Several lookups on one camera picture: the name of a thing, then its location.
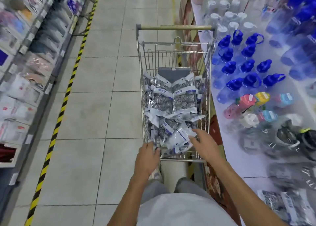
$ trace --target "hazard tape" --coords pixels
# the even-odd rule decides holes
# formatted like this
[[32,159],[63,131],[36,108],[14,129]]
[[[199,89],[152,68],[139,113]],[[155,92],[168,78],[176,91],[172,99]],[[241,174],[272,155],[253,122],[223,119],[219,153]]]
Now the hazard tape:
[[86,43],[86,40],[87,40],[87,36],[88,36],[88,33],[90,31],[90,28],[91,28],[92,19],[93,19],[94,12],[95,12],[95,9],[97,7],[98,1],[99,0],[95,0],[95,2],[93,4],[93,7],[92,7],[92,10],[91,10],[91,13],[90,13],[90,18],[89,18],[89,21],[88,21],[86,29],[85,29],[85,34],[83,36],[83,40],[81,42],[80,51],[78,53],[78,56],[77,56],[74,68],[72,70],[72,74],[71,74],[71,77],[70,77],[70,80],[69,80],[69,84],[68,84],[68,87],[67,87],[67,90],[66,90],[66,93],[65,93],[64,101],[63,101],[63,104],[61,106],[60,113],[58,115],[57,123],[55,125],[55,129],[54,129],[54,132],[53,132],[53,135],[52,135],[52,138],[51,138],[51,143],[49,145],[48,152],[46,154],[45,162],[44,162],[44,165],[42,167],[42,171],[40,173],[40,177],[39,177],[39,180],[38,180],[38,183],[37,183],[37,187],[36,187],[36,190],[35,190],[35,193],[34,193],[34,196],[33,196],[33,199],[32,199],[32,203],[31,203],[31,206],[30,206],[30,210],[28,212],[27,219],[26,219],[26,222],[25,222],[24,226],[30,226],[32,224],[32,220],[33,220],[33,217],[34,217],[34,212],[35,212],[36,206],[37,206],[39,198],[40,198],[40,192],[42,190],[42,185],[43,185],[43,182],[44,182],[44,179],[45,179],[45,176],[46,176],[46,172],[47,172],[47,169],[48,169],[48,165],[49,165],[49,162],[50,162],[51,157],[52,157],[52,152],[53,152],[53,149],[54,149],[54,146],[55,146],[55,143],[56,143],[56,138],[57,138],[57,135],[58,135],[59,127],[60,127],[61,122],[62,122],[63,117],[64,117],[66,105],[67,105],[67,102],[68,102],[68,96],[70,95],[70,91],[71,91],[71,87],[72,87],[72,82],[73,82],[73,80],[74,80],[74,78],[76,76],[78,64],[80,62],[81,55],[82,55],[82,52],[83,52],[83,49],[84,49],[84,46],[85,46],[85,43]]

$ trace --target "person's left hand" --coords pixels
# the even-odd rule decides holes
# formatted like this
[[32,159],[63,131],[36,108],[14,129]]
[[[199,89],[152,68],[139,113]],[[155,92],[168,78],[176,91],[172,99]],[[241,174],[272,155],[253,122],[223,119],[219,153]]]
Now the person's left hand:
[[136,161],[134,175],[148,180],[151,173],[159,164],[160,148],[157,148],[155,154],[153,152],[153,142],[145,143],[139,148]]

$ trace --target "store aisle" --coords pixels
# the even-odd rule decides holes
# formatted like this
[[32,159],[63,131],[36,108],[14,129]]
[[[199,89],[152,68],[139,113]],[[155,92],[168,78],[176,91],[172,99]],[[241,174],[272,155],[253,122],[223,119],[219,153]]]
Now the store aisle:
[[[178,14],[180,0],[175,1]],[[173,24],[172,1],[99,0],[33,226],[105,226],[123,196],[143,143],[136,23]],[[147,41],[173,37],[166,31],[140,36]],[[23,172],[10,226],[23,226],[26,220],[81,41],[74,37],[66,53],[65,71],[37,135],[34,159]],[[163,168],[168,170],[165,181],[170,188],[185,176],[185,163]]]

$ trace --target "shopping cart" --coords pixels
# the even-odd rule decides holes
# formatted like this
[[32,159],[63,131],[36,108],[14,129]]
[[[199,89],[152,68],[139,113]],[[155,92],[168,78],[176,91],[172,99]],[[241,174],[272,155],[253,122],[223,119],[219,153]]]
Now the shopping cart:
[[[172,42],[139,42],[140,30],[185,30],[185,31],[212,31],[212,43],[182,42],[180,37],[176,37]],[[202,130],[210,131],[210,118],[208,112],[211,112],[211,56],[215,49],[215,29],[211,26],[142,26],[136,25],[137,51],[140,66],[141,99],[143,113],[143,140],[149,141],[148,123],[144,115],[145,108],[148,105],[146,100],[144,72],[155,76],[159,73],[171,83],[188,75],[191,72],[205,77],[204,91],[200,112],[206,115],[206,118],[198,122],[198,127]],[[161,147],[161,153],[167,150]],[[185,154],[169,158],[161,158],[162,161],[185,161],[202,162],[201,157],[194,148],[189,149]]]

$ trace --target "hand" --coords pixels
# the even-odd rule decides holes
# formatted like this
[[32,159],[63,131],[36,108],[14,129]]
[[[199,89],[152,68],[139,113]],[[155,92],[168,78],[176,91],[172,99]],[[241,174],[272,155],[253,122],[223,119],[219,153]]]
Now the hand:
[[145,143],[139,148],[136,161],[134,175],[148,180],[151,173],[159,164],[160,148],[157,148],[155,154],[153,152],[153,142]]
[[206,131],[200,129],[192,129],[200,138],[198,142],[195,137],[189,136],[191,143],[195,147],[199,155],[207,162],[212,164],[216,160],[223,159],[221,152],[215,140]]

